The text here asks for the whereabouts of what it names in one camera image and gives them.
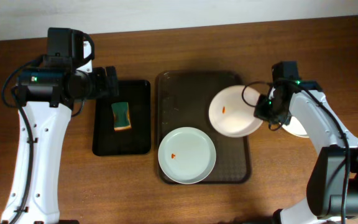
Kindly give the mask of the cream plate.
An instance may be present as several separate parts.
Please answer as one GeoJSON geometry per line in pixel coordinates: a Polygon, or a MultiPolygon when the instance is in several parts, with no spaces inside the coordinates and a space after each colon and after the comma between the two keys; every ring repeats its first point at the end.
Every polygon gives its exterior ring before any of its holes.
{"type": "Polygon", "coordinates": [[[282,128],[286,132],[288,132],[294,136],[298,136],[300,138],[309,138],[304,127],[301,125],[301,123],[294,116],[292,116],[290,119],[290,122],[288,124],[284,124],[282,126],[282,128]]]}

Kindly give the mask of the pinkish white plate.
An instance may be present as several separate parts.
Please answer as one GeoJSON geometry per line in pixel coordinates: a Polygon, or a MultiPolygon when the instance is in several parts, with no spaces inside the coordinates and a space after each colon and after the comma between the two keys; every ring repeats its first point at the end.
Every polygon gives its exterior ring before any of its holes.
{"type": "Polygon", "coordinates": [[[263,121],[254,116],[255,105],[260,93],[243,85],[234,85],[221,90],[212,99],[208,116],[212,127],[220,134],[239,138],[252,134],[260,128],[263,121]]]}

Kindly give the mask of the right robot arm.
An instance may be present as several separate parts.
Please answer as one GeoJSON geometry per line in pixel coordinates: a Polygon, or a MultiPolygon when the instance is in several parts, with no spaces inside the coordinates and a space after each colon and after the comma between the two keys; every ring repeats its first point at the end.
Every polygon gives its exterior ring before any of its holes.
{"type": "Polygon", "coordinates": [[[278,127],[297,119],[318,158],[305,199],[278,209],[268,223],[345,223],[358,218],[358,138],[335,115],[320,85],[300,78],[296,62],[276,63],[272,78],[254,116],[278,127]]]}

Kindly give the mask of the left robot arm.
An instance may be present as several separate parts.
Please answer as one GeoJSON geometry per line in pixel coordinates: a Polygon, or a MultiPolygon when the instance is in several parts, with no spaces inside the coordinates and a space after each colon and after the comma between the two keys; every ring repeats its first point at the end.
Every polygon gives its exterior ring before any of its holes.
{"type": "Polygon", "coordinates": [[[89,34],[51,27],[47,52],[12,72],[2,86],[2,101],[13,78],[13,104],[19,114],[19,145],[10,196],[1,223],[59,223],[58,175],[63,140],[77,102],[119,93],[116,69],[92,67],[89,34]]]}

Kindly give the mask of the green orange sponge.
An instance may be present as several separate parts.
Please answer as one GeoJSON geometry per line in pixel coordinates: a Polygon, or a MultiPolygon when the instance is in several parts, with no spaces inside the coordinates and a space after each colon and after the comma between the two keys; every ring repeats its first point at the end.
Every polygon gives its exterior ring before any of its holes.
{"type": "Polygon", "coordinates": [[[123,131],[132,128],[128,102],[116,102],[111,105],[114,118],[114,130],[123,131]]]}

